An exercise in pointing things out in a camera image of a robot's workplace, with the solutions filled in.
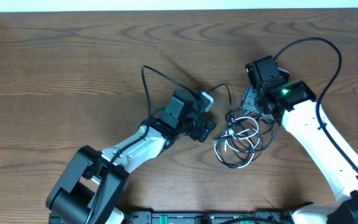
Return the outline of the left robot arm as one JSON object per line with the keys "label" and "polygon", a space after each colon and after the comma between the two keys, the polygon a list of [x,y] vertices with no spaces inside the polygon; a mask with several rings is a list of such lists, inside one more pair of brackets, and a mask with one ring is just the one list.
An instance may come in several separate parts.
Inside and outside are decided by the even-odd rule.
{"label": "left robot arm", "polygon": [[206,92],[176,90],[158,118],[145,119],[135,134],[97,151],[81,147],[51,190],[45,206],[65,223],[122,223],[116,205],[129,174],[171,147],[182,134],[204,142],[215,128],[202,117],[214,105]]}

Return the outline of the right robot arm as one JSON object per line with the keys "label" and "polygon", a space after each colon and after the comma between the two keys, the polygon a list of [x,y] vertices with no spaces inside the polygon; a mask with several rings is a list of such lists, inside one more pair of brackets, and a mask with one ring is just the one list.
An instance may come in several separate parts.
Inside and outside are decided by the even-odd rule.
{"label": "right robot arm", "polygon": [[252,111],[272,117],[305,148],[329,183],[336,207],[311,203],[290,212],[293,223],[358,224],[358,154],[317,106],[316,95],[301,80],[288,80],[272,56],[245,66],[254,97]]}

